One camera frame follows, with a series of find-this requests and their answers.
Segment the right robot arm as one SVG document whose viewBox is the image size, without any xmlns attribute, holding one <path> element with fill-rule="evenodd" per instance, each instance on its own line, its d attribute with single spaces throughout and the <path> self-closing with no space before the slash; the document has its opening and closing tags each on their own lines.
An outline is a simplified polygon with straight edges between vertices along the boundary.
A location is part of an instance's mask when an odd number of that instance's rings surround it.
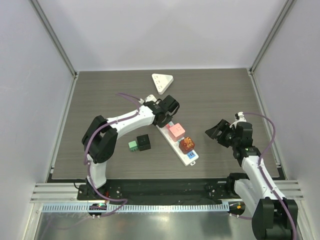
<svg viewBox="0 0 320 240">
<path fill-rule="evenodd" d="M 242 199 L 251 214 L 251 227 L 258 240 L 297 239 L 298 205 L 288 199 L 268 173 L 260 150 L 253 145 L 253 126 L 236 115 L 229 123 L 222 119 L 205 134 L 218 144 L 231 147 L 244 173 L 231 173 L 226 194 Z"/>
</svg>

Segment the white power strip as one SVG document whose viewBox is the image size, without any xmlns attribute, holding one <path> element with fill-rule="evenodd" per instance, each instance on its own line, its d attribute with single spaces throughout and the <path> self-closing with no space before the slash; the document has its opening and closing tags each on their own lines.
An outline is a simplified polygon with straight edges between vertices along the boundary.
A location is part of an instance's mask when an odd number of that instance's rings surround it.
<svg viewBox="0 0 320 240">
<path fill-rule="evenodd" d="M 157 129 L 186 167 L 196 164 L 199 155 L 194 150 L 195 143 L 190 137 L 185 136 L 186 131 L 180 123 L 170 121 L 164 127 L 157 126 Z"/>
</svg>

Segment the black plug cube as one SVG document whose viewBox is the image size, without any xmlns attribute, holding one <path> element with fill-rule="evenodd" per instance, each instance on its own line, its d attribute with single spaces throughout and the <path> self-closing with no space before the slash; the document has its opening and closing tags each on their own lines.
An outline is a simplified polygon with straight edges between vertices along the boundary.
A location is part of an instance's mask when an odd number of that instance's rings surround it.
<svg viewBox="0 0 320 240">
<path fill-rule="evenodd" d="M 145 151 L 151 149 L 151 143 L 148 134 L 139 135 L 136 137 L 137 146 L 139 151 Z"/>
</svg>

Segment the green plug cube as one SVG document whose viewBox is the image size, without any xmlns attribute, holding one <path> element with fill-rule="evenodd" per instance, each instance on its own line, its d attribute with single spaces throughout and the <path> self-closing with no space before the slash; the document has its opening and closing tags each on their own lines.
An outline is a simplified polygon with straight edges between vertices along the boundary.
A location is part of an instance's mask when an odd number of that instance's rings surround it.
<svg viewBox="0 0 320 240">
<path fill-rule="evenodd" d="M 135 152 L 135 151 L 137 151 L 139 149 L 138 144 L 137 144 L 137 142 L 135 140 L 134 141 L 130 141 L 128 143 L 128 147 L 129 147 L 129 150 L 131 152 Z"/>
</svg>

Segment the white triangular socket adapter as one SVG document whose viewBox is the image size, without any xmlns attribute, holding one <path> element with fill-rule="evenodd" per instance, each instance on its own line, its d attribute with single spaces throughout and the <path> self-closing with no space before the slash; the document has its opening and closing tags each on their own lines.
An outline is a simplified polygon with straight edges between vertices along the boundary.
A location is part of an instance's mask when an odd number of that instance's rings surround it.
<svg viewBox="0 0 320 240">
<path fill-rule="evenodd" d="M 164 94 L 174 81 L 174 77 L 168 74 L 153 73 L 151 78 L 159 95 Z"/>
</svg>

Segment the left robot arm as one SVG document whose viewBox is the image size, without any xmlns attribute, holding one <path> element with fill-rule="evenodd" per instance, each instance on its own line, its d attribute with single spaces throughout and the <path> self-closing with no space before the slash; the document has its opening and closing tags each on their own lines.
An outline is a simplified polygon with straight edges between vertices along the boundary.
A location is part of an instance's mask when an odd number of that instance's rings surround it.
<svg viewBox="0 0 320 240">
<path fill-rule="evenodd" d="M 120 116 L 105 118 L 96 116 L 81 142 L 84 146 L 84 164 L 88 166 L 88 193 L 95 200 L 106 195 L 107 161 L 114 154 L 117 140 L 141 127 L 154 125 L 165 127 L 178 112 L 179 102 L 171 95 L 164 99 L 140 99 L 136 109 Z"/>
</svg>

